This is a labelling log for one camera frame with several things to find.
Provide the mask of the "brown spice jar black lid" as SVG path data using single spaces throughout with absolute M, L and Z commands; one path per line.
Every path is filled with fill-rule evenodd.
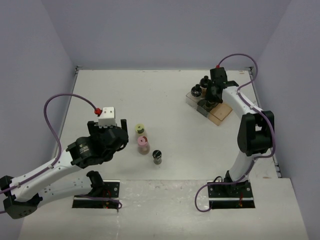
M 199 82 L 200 88 L 201 88 L 201 97 L 205 98 L 206 96 L 206 91 L 208 88 L 208 84 L 211 80 L 209 79 L 209 77 L 207 75 L 205 75 Z

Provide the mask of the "large white salt jar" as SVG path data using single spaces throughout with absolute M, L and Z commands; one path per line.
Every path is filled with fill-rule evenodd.
M 202 97 L 202 88 L 199 84 L 194 85 L 190 90 L 191 97 L 195 101 L 199 101 Z

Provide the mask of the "yellow lid spice jar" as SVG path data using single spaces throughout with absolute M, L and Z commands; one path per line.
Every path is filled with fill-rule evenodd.
M 137 138 L 147 136 L 147 131 L 142 123 L 136 124 L 134 130 Z

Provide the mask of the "pink lid spice jar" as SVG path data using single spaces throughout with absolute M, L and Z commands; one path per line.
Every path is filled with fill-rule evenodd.
M 146 136 L 140 136 L 137 139 L 138 152 L 142 155 L 146 155 L 150 152 L 149 140 Z

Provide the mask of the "black grinder pepper bottle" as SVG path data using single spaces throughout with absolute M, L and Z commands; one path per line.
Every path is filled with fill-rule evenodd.
M 152 152 L 153 162 L 156 165 L 160 165 L 162 163 L 162 152 L 160 150 L 154 150 Z

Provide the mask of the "black cap bottle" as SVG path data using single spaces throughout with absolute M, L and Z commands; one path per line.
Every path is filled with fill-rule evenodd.
M 204 100 L 204 105 L 203 108 L 207 111 L 210 112 L 212 109 L 214 109 L 218 105 L 217 102 L 209 101 L 209 100 Z

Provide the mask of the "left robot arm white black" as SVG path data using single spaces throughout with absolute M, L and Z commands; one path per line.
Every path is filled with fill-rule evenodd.
M 62 179 L 87 167 L 112 160 L 129 142 L 126 119 L 121 126 L 100 128 L 98 123 L 87 123 L 89 136 L 79 137 L 61 153 L 58 160 L 50 160 L 37 169 L 19 177 L 4 176 L 0 189 L 5 195 L 3 213 L 12 219 L 21 219 L 38 208 L 70 196 L 80 196 L 96 201 L 113 202 L 114 208 L 122 204 L 109 194 L 98 171 L 89 171 L 84 177 L 72 181 Z

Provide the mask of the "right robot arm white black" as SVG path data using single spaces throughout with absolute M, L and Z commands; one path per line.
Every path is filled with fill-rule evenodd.
M 240 119 L 237 158 L 223 181 L 210 186 L 218 195 L 225 193 L 233 197 L 247 187 L 256 161 L 266 158 L 265 153 L 273 148 L 275 117 L 272 111 L 264 111 L 250 101 L 234 80 L 228 80 L 224 67 L 212 68 L 210 77 L 205 100 L 208 103 L 226 103 Z

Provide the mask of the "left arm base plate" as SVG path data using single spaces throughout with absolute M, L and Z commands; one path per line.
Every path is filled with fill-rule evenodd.
M 119 201 L 120 181 L 104 180 L 103 189 L 91 198 L 75 195 L 72 202 L 73 209 L 105 209 L 119 210 L 122 204 Z

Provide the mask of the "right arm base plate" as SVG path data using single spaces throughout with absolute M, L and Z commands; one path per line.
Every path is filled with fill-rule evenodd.
M 223 178 L 218 176 L 207 186 L 209 207 L 215 209 L 254 209 L 255 202 L 251 183 L 246 180 L 234 185 L 221 184 Z

